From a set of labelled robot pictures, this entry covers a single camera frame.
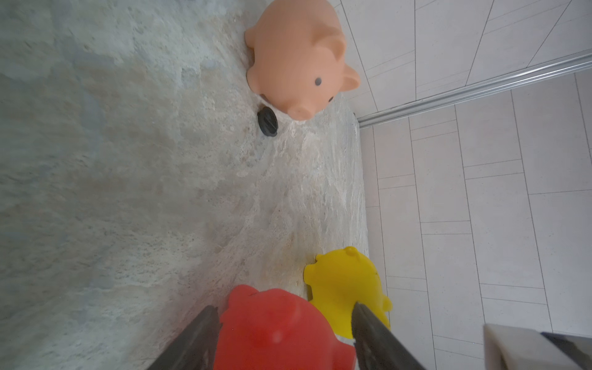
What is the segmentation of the red piggy bank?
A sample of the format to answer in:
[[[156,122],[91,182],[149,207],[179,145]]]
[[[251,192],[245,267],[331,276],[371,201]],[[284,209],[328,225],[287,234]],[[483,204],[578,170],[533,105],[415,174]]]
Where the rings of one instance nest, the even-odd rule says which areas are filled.
[[[220,317],[215,369],[353,369],[356,349],[337,339],[307,300],[239,285]]]

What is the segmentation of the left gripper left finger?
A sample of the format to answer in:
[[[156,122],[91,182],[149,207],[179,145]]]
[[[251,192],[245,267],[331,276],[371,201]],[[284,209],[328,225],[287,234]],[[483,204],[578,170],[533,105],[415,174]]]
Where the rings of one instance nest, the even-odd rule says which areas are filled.
[[[218,309],[206,306],[147,370],[213,369],[220,328]]]

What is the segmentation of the pink piggy bank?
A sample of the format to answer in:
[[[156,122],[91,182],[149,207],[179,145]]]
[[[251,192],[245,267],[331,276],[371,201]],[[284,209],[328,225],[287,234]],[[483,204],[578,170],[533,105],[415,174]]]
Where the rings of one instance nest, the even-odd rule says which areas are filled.
[[[327,1],[273,1],[245,31],[254,52],[248,86],[293,120],[311,120],[339,94],[359,88],[347,39]]]

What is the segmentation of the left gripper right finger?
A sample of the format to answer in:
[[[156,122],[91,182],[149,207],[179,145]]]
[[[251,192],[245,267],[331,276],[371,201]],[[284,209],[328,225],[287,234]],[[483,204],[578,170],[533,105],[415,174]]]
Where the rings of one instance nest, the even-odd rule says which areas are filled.
[[[351,331],[360,369],[425,369],[372,311],[360,302],[355,303],[352,311]]]

